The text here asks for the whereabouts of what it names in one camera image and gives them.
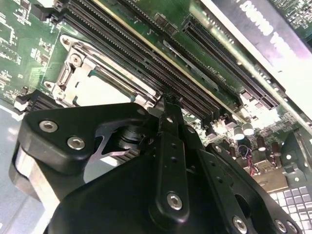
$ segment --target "gray surface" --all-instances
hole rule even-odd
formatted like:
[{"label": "gray surface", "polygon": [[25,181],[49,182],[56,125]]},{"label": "gray surface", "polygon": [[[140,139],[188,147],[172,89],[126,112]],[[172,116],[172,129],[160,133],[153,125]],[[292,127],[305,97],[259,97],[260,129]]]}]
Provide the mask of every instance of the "gray surface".
[{"label": "gray surface", "polygon": [[[42,204],[16,189],[8,176],[20,122],[2,107],[11,108],[0,100],[0,223],[3,224],[0,234],[40,234],[49,222]],[[85,181],[89,182],[112,168],[102,161],[87,165]]]}]

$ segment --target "capacitor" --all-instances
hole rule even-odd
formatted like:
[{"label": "capacitor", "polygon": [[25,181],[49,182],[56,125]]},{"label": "capacitor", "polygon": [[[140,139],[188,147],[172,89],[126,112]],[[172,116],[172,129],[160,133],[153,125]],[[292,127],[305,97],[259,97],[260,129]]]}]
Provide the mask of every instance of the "capacitor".
[{"label": "capacitor", "polygon": [[251,123],[245,123],[243,125],[243,132],[245,136],[251,136],[254,134],[254,128]]},{"label": "capacitor", "polygon": [[230,152],[230,156],[232,157],[232,158],[236,158],[236,149],[235,149],[235,147],[230,147],[229,148],[229,152]]},{"label": "capacitor", "polygon": [[234,140],[242,140],[244,139],[244,132],[242,127],[235,127],[234,128]]},{"label": "capacitor", "polygon": [[274,156],[281,157],[282,154],[278,142],[273,142],[271,144],[271,149]]},{"label": "capacitor", "polygon": [[258,136],[257,139],[257,146],[258,146],[258,151],[265,151],[266,147],[265,147],[265,142],[264,142],[264,138],[262,136]]}]

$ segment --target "pcie slot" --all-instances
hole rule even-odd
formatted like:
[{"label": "pcie slot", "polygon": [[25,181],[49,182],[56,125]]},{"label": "pcie slot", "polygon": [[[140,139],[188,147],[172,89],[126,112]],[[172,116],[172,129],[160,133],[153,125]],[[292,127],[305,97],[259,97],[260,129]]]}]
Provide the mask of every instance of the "pcie slot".
[{"label": "pcie slot", "polygon": [[226,70],[235,81],[246,89],[255,99],[261,102],[264,106],[272,109],[277,106],[277,103],[262,90],[256,81],[252,80],[239,67],[232,58],[231,54],[227,52],[218,41],[213,38],[195,19],[190,19],[185,25],[183,32],[191,38],[197,45],[205,51],[206,54],[214,58],[215,61]]},{"label": "pcie slot", "polygon": [[[86,14],[87,9],[90,9],[90,11],[92,11],[93,14],[96,14],[96,16],[100,17],[101,19],[101,22],[99,22],[98,20],[93,18],[94,20],[96,20],[98,27],[101,27],[101,24],[103,24],[103,20],[104,20],[107,23],[107,25],[105,25],[105,28],[102,28],[102,30],[110,31],[109,32],[110,37],[115,38],[113,42],[117,43],[118,40],[122,40],[122,37],[125,37],[127,40],[133,43],[134,44],[133,47],[130,48],[132,51],[128,54],[133,56],[134,54],[138,54],[137,51],[141,51],[141,53],[144,53],[144,55],[141,56],[140,59],[139,59],[139,56],[137,58],[134,57],[134,59],[143,63],[145,67],[150,68],[152,70],[157,69],[158,72],[162,73],[161,77],[165,76],[167,78],[171,78],[173,75],[175,79],[180,79],[181,82],[184,83],[184,85],[188,85],[191,89],[193,89],[194,92],[201,94],[201,96],[204,97],[206,101],[210,103],[210,105],[206,105],[206,108],[209,108],[209,106],[211,105],[215,107],[218,106],[214,102],[214,100],[212,100],[211,98],[208,98],[208,96],[200,88],[192,84],[187,78],[181,78],[184,75],[180,71],[178,71],[176,68],[174,68],[172,65],[168,64],[168,62],[165,61],[163,57],[156,54],[155,52],[151,50],[150,47],[146,46],[144,43],[142,43],[141,41],[133,37],[127,30],[124,29],[123,26],[119,25],[119,23],[117,23],[114,19],[112,19],[111,16],[109,16],[107,13],[99,10],[96,4],[94,4],[93,2],[89,2],[89,1],[76,0],[76,4],[72,4],[72,7],[78,9],[83,14]],[[168,72],[164,72],[164,69],[159,69],[159,66],[156,65],[155,61],[159,63],[159,65],[161,65],[163,68],[165,68],[165,70],[171,73],[171,75]],[[189,95],[193,94],[192,92],[190,92],[190,90],[186,90],[186,91],[189,93]]]},{"label": "pcie slot", "polygon": [[[75,8],[75,13],[77,15],[82,14],[81,18],[84,14],[86,14],[86,12],[80,12],[82,9],[80,8]],[[193,92],[190,92],[189,87],[185,87],[185,82],[177,82],[177,78],[179,78],[178,76],[181,76],[181,74],[175,75],[175,77],[173,77],[170,73],[174,74],[176,73],[176,71],[172,70],[170,67],[167,67],[167,70],[164,70],[162,68],[159,68],[159,65],[157,63],[155,63],[155,59],[154,58],[150,58],[150,59],[146,59],[144,58],[144,60],[142,60],[142,56],[140,56],[140,54],[138,54],[137,52],[132,53],[132,49],[128,50],[128,48],[133,48],[133,47],[137,47],[137,45],[135,44],[131,44],[129,41],[125,40],[125,38],[120,41],[119,37],[116,37],[116,35],[119,32],[115,33],[113,31],[109,32],[109,34],[107,33],[107,28],[109,28],[109,25],[105,25],[105,27],[100,27],[98,28],[98,31],[92,29],[90,27],[90,24],[94,21],[94,17],[92,16],[92,14],[90,12],[88,12],[89,17],[87,19],[89,19],[89,22],[83,22],[82,19],[80,19],[78,16],[75,16],[74,14],[67,14],[65,16],[65,20],[72,26],[76,27],[79,31],[81,31],[84,35],[92,38],[92,41],[95,42],[95,45],[98,46],[102,51],[105,51],[105,53],[107,53],[108,51],[110,51],[110,57],[116,57],[120,62],[123,62],[122,65],[127,65],[132,66],[131,71],[134,70],[134,68],[136,70],[140,70],[140,77],[143,76],[143,81],[146,81],[147,79],[151,79],[152,77],[155,77],[155,75],[157,75],[157,79],[154,79],[154,81],[156,83],[154,83],[154,81],[150,82],[153,83],[153,85],[155,86],[155,84],[158,83],[158,89],[162,89],[164,91],[164,87],[166,86],[170,86],[171,88],[173,88],[175,90],[175,92],[184,98],[184,102],[187,105],[186,109],[190,110],[192,113],[194,113],[195,115],[199,116],[199,117],[204,117],[205,113],[210,113],[211,111],[216,111],[216,106],[217,105],[209,105],[208,102],[203,99],[200,96],[196,96],[194,95]],[[103,30],[104,35],[101,35],[101,33],[99,34],[99,30]],[[107,36],[111,36],[110,40],[107,39],[106,45],[105,43],[103,43],[104,41],[104,37]],[[127,54],[122,53],[121,50],[116,50],[113,49],[114,47],[116,47],[116,43],[118,44],[118,48],[121,49],[122,51],[128,51]],[[140,61],[141,64],[138,64],[137,62],[132,62],[131,61],[135,59],[135,61]],[[161,58],[156,58],[158,63],[162,62]]]}]

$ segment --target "electrolytic capacitor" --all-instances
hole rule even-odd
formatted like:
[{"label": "electrolytic capacitor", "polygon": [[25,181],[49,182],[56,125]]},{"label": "electrolytic capacitor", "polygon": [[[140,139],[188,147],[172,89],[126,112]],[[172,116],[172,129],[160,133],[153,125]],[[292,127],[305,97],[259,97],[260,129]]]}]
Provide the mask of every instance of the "electrolytic capacitor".
[{"label": "electrolytic capacitor", "polygon": [[243,131],[245,136],[251,136],[254,134],[254,128],[251,123],[245,123],[243,125]]},{"label": "electrolytic capacitor", "polygon": [[234,139],[235,140],[242,140],[244,139],[244,132],[243,132],[243,129],[242,127],[235,127],[234,128]]},{"label": "electrolytic capacitor", "polygon": [[258,146],[258,151],[265,151],[266,147],[265,147],[265,142],[264,142],[264,138],[262,136],[258,136],[257,139],[257,146]]},{"label": "electrolytic capacitor", "polygon": [[271,144],[271,149],[274,156],[281,157],[282,154],[278,142],[273,142]]}]

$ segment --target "chip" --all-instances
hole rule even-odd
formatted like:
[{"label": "chip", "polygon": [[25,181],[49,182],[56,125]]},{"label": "chip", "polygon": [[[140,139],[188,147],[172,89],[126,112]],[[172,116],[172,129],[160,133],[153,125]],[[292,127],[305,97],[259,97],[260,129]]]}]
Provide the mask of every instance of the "chip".
[{"label": "chip", "polygon": [[154,20],[160,27],[165,27],[167,24],[167,20],[159,13],[155,15]]}]

